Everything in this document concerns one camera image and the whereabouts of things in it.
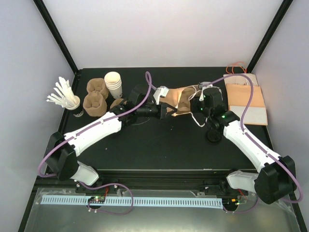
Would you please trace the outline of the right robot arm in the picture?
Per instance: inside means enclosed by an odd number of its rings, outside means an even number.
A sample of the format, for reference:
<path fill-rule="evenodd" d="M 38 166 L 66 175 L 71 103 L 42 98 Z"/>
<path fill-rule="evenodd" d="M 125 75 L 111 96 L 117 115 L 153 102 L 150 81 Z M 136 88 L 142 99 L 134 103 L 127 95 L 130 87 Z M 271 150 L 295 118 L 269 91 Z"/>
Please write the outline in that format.
<path fill-rule="evenodd" d="M 294 161 L 289 156 L 281 157 L 267 147 L 241 123 L 234 112 L 226 110 L 218 88 L 204 87 L 189 101 L 192 112 L 204 115 L 210 131 L 231 141 L 257 171 L 255 174 L 230 171 L 226 179 L 219 183 L 223 194 L 230 195 L 236 189 L 242 189 L 257 194 L 264 203 L 272 204 L 296 190 Z"/>

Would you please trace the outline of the brown cup carrier stack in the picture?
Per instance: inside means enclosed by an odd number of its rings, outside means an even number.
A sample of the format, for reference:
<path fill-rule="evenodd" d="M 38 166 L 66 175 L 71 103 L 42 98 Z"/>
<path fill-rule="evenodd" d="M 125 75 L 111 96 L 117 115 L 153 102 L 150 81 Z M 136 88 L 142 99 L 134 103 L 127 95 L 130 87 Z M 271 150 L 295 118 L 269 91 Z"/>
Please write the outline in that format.
<path fill-rule="evenodd" d="M 93 78 L 86 86 L 87 95 L 84 98 L 83 108 L 89 116 L 101 117 L 107 112 L 106 99 L 109 90 L 103 78 Z"/>

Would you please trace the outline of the small brown cup carrier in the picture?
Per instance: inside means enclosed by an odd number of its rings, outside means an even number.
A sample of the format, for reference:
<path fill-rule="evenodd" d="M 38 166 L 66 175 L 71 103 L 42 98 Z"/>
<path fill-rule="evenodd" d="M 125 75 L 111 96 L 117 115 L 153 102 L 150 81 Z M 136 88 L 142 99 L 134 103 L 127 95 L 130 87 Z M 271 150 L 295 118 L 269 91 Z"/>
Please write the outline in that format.
<path fill-rule="evenodd" d="M 114 108 L 115 106 L 121 103 L 126 104 L 126 99 L 119 98 L 119 99 L 114 100 L 113 103 L 110 105 L 110 111 L 112 110 L 112 108 Z"/>

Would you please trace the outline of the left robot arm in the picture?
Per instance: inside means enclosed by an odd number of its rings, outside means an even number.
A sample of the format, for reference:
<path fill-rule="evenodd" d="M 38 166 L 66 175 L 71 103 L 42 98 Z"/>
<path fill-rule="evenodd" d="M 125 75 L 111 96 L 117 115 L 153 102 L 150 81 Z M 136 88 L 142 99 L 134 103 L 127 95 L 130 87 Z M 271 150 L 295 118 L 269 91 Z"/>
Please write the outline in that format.
<path fill-rule="evenodd" d="M 127 99 L 111 107 L 104 116 L 72 132 L 55 132 L 50 136 L 43 162 L 51 169 L 50 176 L 58 180 L 83 182 L 93 193 L 103 189 L 104 182 L 96 169 L 78 161 L 78 156 L 101 139 L 134 124 L 138 117 L 164 119 L 177 111 L 166 102 L 170 89 L 161 86 L 154 93 L 136 86 Z"/>

